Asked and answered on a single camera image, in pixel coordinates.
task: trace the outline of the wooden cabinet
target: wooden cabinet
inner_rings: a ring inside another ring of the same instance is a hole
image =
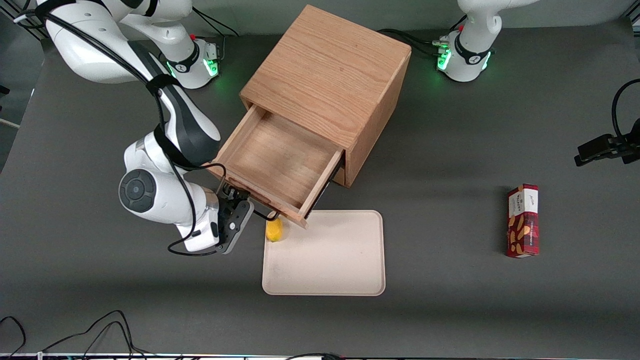
[[[353,184],[396,108],[410,55],[307,5],[240,92],[248,112],[216,158],[227,181],[306,227],[336,170],[334,181]]]

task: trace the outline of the green led light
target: green led light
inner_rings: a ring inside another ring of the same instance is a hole
[[[211,77],[218,75],[218,62],[216,60],[202,59],[202,62],[207,68],[207,71],[209,72],[209,75],[211,75]]]
[[[486,63],[489,61],[489,58],[491,57],[491,51],[489,51],[489,53],[486,55],[486,59],[484,59],[484,65],[482,65],[482,69],[486,69]]]
[[[171,76],[175,78],[175,74],[173,73],[173,69],[171,68],[171,64],[169,64],[169,62],[166,62],[166,67],[169,69],[169,73],[171,74]]]
[[[440,59],[438,60],[438,69],[444,71],[447,68],[447,64],[449,64],[449,59],[451,58],[451,50],[446,50],[444,54],[440,55]]]

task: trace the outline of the red box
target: red box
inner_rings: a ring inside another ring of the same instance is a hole
[[[509,192],[507,256],[538,255],[538,186],[523,184]]]

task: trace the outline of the gray table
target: gray table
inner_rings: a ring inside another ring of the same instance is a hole
[[[222,76],[189,91],[223,138],[277,40],[230,38]],[[117,196],[124,149],[157,122],[153,100],[139,83],[85,81],[47,48],[0,176],[0,315],[24,322],[28,351],[120,308],[157,352],[638,358],[640,164],[573,164],[576,146],[612,132],[611,98],[640,75],[630,25],[507,29],[495,47],[469,84],[414,54],[354,186],[330,185],[317,205],[383,215],[387,290],[373,298],[265,294],[258,217],[230,255],[168,253],[175,228]],[[625,129],[638,96],[621,100]],[[524,182],[540,186],[541,254],[510,259],[505,190]],[[19,342],[1,331],[0,350]],[[124,349],[114,331],[96,350]]]

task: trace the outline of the beige tray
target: beige tray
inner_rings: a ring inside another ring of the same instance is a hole
[[[262,288],[270,295],[378,296],[385,291],[382,216],[315,210],[305,230],[286,219],[282,240],[265,238]]]

